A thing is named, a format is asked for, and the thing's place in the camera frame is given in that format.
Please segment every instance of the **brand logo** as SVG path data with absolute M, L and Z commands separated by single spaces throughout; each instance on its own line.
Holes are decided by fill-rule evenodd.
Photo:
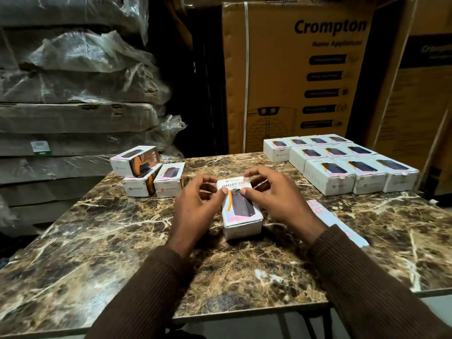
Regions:
M 362 32 L 367 28 L 367 21 L 353 20 L 338 21 L 338 22 L 305 22 L 298 20 L 295 23 L 295 32 L 302 33 L 331 33 L 335 36 L 339 32 Z

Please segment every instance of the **brown sleeve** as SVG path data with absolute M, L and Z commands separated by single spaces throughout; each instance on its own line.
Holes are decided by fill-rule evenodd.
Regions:
M 336 225 L 308 256 L 352 338 L 452 338 L 449 326 Z
M 188 264 L 166 246 L 157 247 L 107 305 L 85 339 L 161 338 L 172 319 Z

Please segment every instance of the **person's right hand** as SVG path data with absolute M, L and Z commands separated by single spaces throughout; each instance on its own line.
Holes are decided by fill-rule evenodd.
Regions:
M 245 171 L 252 188 L 242 188 L 240 193 L 265 208 L 276 222 L 283 223 L 310 245 L 328 227 L 313 213 L 301 195 L 295 181 L 283 173 L 258 166 Z

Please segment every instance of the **floor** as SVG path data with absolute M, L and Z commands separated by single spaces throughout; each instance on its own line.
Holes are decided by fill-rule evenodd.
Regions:
M 424 298 L 423 301 L 448 325 L 452 326 L 452 295 Z M 289 335 L 284 336 L 276 315 L 263 315 L 250 318 L 228 319 L 187 324 L 184 330 L 205 336 L 207 339 L 290 339 L 309 338 L 308 330 L 303 318 L 298 313 L 286 313 Z M 342 322 L 333 310 L 334 339 L 349 339 Z M 312 326 L 319 339 L 324 338 L 322 321 L 320 318 L 312 320 Z M 63 337 L 64 339 L 82 339 L 82 335 Z

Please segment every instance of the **marble table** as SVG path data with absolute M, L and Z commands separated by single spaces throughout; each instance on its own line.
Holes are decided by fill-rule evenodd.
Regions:
M 452 216 L 414 193 L 324 197 L 288 162 L 263 153 L 186 159 L 189 176 L 241 175 L 267 165 L 290 175 L 370 243 L 364 251 L 420 296 L 452 293 Z M 0 271 L 0 336 L 82 333 L 165 243 L 174 199 L 127 198 L 108 175 Z M 303 244 L 264 212 L 261 235 L 227 243 L 217 215 L 192 259 L 197 274 L 177 322 L 324 307 Z

